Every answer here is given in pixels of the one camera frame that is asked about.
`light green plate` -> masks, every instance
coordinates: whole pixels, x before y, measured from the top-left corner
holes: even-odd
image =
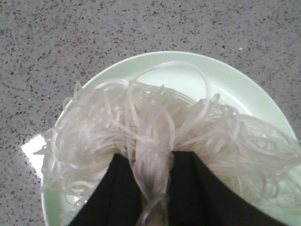
[[[98,73],[84,85],[89,91],[104,79],[121,78],[131,80],[144,70],[157,64],[179,60],[199,67],[210,82],[212,95],[220,93],[221,100],[246,113],[268,121],[295,138],[294,132],[275,102],[255,82],[235,68],[199,54],[164,51],[142,54],[120,61]],[[165,85],[198,100],[205,97],[205,87],[201,76],[187,66],[171,66],[145,74],[139,81],[151,85]],[[62,194],[47,190],[42,194],[42,207],[47,226],[60,226],[60,215],[70,210]],[[290,224],[301,225],[301,217],[289,216],[281,209],[269,213]]]

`terrazzo surface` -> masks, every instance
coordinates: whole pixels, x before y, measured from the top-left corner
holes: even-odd
[[[0,225],[45,225],[40,179],[21,146],[54,125],[74,83],[159,50],[239,69],[301,138],[298,0],[0,0]]]

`tied noodle bundle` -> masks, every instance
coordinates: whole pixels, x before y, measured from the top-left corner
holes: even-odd
[[[220,103],[218,94],[211,98],[204,74],[194,65],[167,62],[146,72],[173,65],[200,73],[205,99],[196,102],[164,86],[139,83],[138,76],[132,81],[106,80],[89,92],[77,83],[74,97],[65,100],[66,112],[48,131],[47,144],[39,152],[45,155],[43,189],[56,187],[65,196],[77,197],[71,203],[75,211],[63,224],[88,200],[114,153],[128,158],[146,201],[137,225],[147,225],[155,212],[167,225],[166,190],[171,151],[176,150],[194,151],[225,185],[257,207],[301,205],[298,141]]]

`granite surface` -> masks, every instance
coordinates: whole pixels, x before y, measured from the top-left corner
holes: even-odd
[[[239,69],[301,138],[299,0],[0,0],[0,225],[45,225],[21,146],[54,125],[74,83],[157,50]]]

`translucent noodle bundle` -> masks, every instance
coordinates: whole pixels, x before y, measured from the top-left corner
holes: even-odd
[[[185,62],[150,70],[178,64],[193,67],[207,84],[203,73]],[[299,143],[275,126],[221,104],[218,94],[211,98],[208,84],[206,98],[198,102],[137,79],[103,81],[89,92],[77,84],[64,109],[40,151],[47,157],[44,189],[56,187],[78,197],[72,203],[77,210],[104,176],[112,155],[120,153],[128,158],[147,203],[137,225],[146,225],[152,212],[166,219],[173,150],[194,151],[221,181],[254,205],[301,205]]]

